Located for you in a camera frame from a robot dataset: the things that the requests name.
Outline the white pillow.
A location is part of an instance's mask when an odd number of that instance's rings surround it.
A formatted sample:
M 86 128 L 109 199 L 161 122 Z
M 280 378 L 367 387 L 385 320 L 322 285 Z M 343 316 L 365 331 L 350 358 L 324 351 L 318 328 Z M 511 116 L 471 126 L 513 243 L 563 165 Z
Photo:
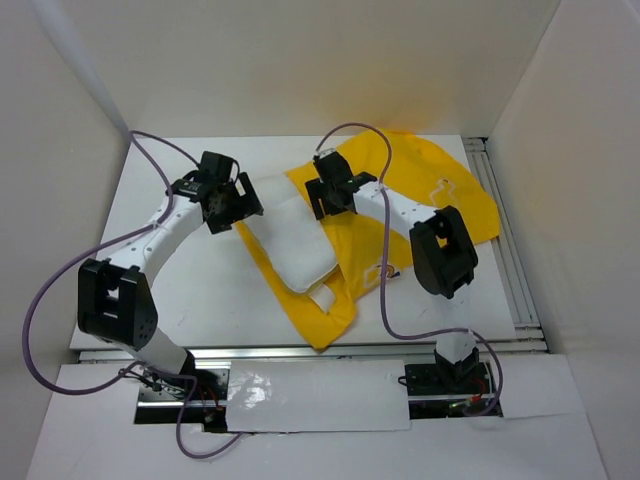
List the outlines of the white pillow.
M 336 302 L 328 278 L 337 258 L 323 228 L 286 175 L 261 178 L 255 190 L 263 213 L 245 221 L 250 233 L 286 291 L 314 302 L 327 314 Z

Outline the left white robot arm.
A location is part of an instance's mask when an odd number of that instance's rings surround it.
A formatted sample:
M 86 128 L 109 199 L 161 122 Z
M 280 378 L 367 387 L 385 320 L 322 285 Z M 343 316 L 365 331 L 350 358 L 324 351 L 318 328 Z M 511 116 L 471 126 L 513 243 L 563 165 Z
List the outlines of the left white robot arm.
M 206 151 L 196 169 L 174 181 L 141 233 L 103 260 L 78 270 L 77 324 L 81 332 L 115 345 L 162 376 L 163 389 L 189 397 L 197 383 L 215 388 L 193 354 L 159 327 L 153 282 L 177 248 L 201 226 L 211 234 L 260 215 L 263 207 L 247 173 L 226 155 Z

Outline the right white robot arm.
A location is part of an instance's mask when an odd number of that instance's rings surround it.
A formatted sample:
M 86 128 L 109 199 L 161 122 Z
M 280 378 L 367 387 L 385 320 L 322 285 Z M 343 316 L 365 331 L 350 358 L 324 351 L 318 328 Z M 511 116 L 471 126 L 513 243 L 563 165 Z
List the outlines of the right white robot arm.
M 305 187 L 318 220 L 349 212 L 384 227 L 379 297 L 385 330 L 401 341 L 435 338 L 438 384 L 448 392 L 460 391 L 479 364 L 476 337 L 464 318 L 465 299 L 459 292 L 474 279 L 478 256 L 461 213 L 453 206 L 437 209 L 411 200 L 368 172 L 355 174 L 335 150 L 315 154 L 312 164 L 318 176 L 307 181 Z M 414 276 L 444 311 L 443 328 L 413 335 L 392 329 L 387 314 L 386 282 L 393 232 L 408 241 Z

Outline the yellow pikachu pillowcase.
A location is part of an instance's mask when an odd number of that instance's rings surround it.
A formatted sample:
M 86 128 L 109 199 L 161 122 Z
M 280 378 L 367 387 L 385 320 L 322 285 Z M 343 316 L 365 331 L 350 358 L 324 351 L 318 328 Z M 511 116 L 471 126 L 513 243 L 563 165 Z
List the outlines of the yellow pikachu pillowcase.
M 354 173 L 382 175 L 385 186 L 423 205 L 437 209 L 451 205 L 458 209 L 474 244 L 499 235 L 500 220 L 494 200 L 465 167 L 435 143 L 408 132 L 365 131 L 339 145 L 337 151 Z M 313 164 L 306 163 L 282 174 L 295 185 L 311 209 L 305 182 L 317 175 Z M 328 278 L 336 302 L 325 314 L 314 302 L 286 291 L 245 221 L 236 229 L 290 322 L 313 348 L 326 348 L 353 323 L 357 300 L 380 283 L 383 225 L 351 213 L 317 220 L 337 258 L 337 267 Z M 400 276 L 411 265 L 408 241 L 393 232 L 387 276 Z

